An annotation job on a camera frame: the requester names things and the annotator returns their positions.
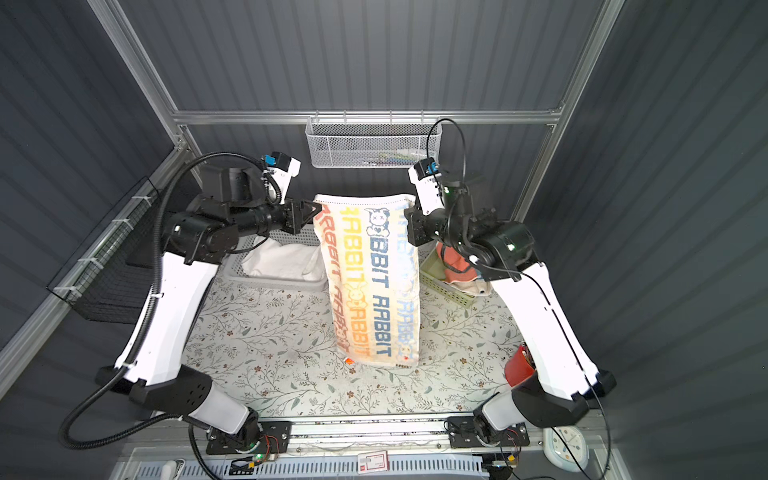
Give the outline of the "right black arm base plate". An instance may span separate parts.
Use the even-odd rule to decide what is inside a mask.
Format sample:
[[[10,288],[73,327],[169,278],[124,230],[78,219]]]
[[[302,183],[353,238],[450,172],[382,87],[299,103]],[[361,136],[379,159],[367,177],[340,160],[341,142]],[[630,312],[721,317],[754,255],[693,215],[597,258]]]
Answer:
[[[522,448],[530,445],[527,426],[524,422],[504,430],[496,430],[479,417],[450,416],[443,422],[453,449],[480,447]]]

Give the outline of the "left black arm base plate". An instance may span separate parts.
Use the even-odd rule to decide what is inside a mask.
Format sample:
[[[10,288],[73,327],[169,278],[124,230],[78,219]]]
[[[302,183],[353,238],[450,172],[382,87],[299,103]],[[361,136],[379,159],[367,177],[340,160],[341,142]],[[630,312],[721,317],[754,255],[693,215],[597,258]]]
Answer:
[[[214,429],[207,435],[208,455],[270,454],[287,452],[293,423],[289,421],[247,422],[239,432],[227,434]]]

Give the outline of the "green plastic towel basket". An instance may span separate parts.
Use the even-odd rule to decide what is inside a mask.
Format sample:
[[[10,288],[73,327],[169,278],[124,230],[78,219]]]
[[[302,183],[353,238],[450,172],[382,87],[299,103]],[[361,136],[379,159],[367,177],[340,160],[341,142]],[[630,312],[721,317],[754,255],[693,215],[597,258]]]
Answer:
[[[441,294],[445,299],[452,301],[459,306],[471,307],[479,295],[465,292],[453,284],[447,283],[444,278],[444,268],[439,262],[439,257],[435,249],[420,260],[421,282],[435,292]]]

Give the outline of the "orange patterned towel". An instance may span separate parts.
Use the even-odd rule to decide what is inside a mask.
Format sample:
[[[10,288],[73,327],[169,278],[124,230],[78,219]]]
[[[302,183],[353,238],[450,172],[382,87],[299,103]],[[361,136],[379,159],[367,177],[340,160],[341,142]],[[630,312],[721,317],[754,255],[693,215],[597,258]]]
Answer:
[[[343,197],[318,194],[313,219],[328,278],[339,350],[378,367],[419,363],[418,250],[407,238],[410,194]]]

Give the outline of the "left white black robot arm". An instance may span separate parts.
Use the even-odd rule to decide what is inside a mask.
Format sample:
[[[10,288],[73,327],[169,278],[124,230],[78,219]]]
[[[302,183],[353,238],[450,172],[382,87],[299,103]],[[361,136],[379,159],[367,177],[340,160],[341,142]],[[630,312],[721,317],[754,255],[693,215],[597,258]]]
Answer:
[[[183,365],[182,354],[222,260],[238,253],[241,238],[267,237],[275,230],[296,235],[321,207],[287,195],[300,172],[298,159],[282,152],[260,158],[231,153],[245,167],[217,169],[202,196],[167,217],[178,183],[217,156],[204,154],[178,167],[164,188],[151,231],[153,279],[141,316],[114,365],[100,369],[99,389],[63,420],[58,441],[65,448],[100,448],[170,419],[211,431],[244,453],[266,445],[258,413],[226,394],[209,375]],[[75,421],[109,391],[128,396],[155,416],[104,438],[73,438]]]

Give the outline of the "pink towel with teal border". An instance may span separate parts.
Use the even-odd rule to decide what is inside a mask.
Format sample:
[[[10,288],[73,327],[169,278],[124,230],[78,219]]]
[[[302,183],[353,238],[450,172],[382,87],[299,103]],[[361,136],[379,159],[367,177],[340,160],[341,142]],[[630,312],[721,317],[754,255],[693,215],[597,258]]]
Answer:
[[[447,283],[473,282],[480,277],[479,272],[455,249],[438,242],[436,254],[443,264]]]

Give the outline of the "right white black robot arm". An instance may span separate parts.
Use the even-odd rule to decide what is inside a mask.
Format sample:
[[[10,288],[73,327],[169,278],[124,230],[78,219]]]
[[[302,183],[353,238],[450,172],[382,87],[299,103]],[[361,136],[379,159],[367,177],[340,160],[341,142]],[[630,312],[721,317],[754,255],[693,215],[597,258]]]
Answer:
[[[417,203],[405,213],[409,242],[438,241],[477,269],[511,312],[533,360],[531,378],[475,409],[479,441],[494,445],[508,427],[522,422],[542,428],[578,423],[589,410],[589,399],[610,393],[616,379],[579,343],[528,228],[499,219],[460,181],[429,175],[411,182]]]

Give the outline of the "white plastic laundry basket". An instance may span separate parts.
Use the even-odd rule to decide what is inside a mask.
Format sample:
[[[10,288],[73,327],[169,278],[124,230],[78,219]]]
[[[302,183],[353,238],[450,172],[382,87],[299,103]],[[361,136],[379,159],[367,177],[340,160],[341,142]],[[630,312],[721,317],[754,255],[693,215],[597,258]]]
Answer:
[[[314,226],[312,224],[305,225],[298,235],[291,235],[281,230],[273,231],[269,234],[268,239],[275,240],[282,245],[296,243],[308,246],[318,246],[320,249],[320,241],[315,234]],[[328,283],[327,278],[315,282],[304,282],[247,276],[242,269],[241,262],[248,253],[258,248],[265,240],[264,237],[258,235],[251,235],[243,238],[237,247],[238,250],[241,250],[241,253],[233,254],[228,257],[224,266],[220,269],[220,276],[225,280],[240,281],[257,288],[302,291],[322,291],[326,288]]]

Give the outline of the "white terry towel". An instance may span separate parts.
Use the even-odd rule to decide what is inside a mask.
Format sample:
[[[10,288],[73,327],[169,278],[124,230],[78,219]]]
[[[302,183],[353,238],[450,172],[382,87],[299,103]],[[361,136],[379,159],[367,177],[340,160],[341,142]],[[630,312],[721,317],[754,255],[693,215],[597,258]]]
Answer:
[[[327,278],[318,246],[285,244],[266,239],[241,262],[244,273],[254,278],[315,282]]]

